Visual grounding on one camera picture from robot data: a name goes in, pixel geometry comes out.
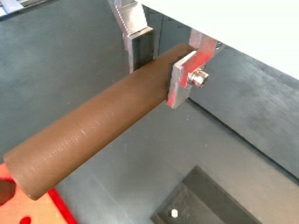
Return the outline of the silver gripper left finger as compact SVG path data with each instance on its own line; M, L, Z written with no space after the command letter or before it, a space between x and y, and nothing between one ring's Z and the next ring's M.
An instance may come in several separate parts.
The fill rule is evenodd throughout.
M143 5L136 0L107 0L123 32L129 72L155 57L155 29L148 26Z

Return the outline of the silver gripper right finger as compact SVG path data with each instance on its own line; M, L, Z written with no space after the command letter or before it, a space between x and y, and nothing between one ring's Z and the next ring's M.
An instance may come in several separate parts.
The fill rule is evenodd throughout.
M172 65L167 104L176 109L189 97L192 87L201 88L209 78L203 71L209 59L224 44L204 33L191 30L189 45L193 48Z

